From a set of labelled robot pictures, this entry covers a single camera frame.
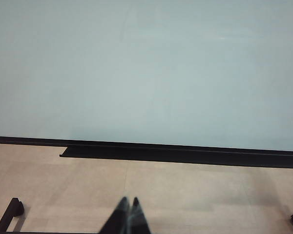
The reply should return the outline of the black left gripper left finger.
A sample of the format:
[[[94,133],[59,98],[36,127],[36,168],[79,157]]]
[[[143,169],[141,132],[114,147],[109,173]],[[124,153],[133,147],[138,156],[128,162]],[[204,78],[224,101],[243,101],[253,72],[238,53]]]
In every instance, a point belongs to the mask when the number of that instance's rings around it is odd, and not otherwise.
[[[129,212],[129,200],[124,196],[105,224],[100,229],[101,234],[121,234],[124,231],[127,215]]]

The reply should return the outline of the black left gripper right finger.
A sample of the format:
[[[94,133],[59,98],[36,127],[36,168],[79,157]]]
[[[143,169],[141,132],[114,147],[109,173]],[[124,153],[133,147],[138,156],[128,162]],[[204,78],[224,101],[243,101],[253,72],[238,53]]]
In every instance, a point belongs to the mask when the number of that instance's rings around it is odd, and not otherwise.
[[[129,233],[151,234],[147,219],[137,197],[134,198],[131,211],[129,213]]]

